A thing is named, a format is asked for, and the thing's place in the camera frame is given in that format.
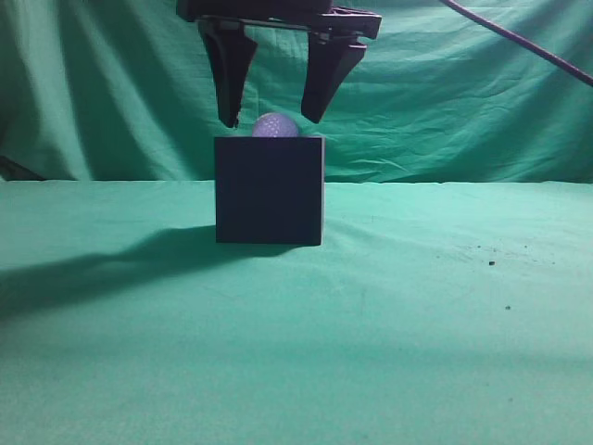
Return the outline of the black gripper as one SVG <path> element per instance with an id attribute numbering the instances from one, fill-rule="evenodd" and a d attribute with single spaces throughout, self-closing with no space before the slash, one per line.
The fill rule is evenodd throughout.
<path id="1" fill-rule="evenodd" d="M 187 22 L 199 21 L 218 117 L 227 128 L 238 125 L 246 77 L 258 49 L 244 24 L 311 32 L 301 114 L 320 123 L 344 79 L 365 56 L 367 45 L 357 37 L 375 39 L 382 23 L 376 13 L 332 1 L 179 0 L 176 13 Z"/>

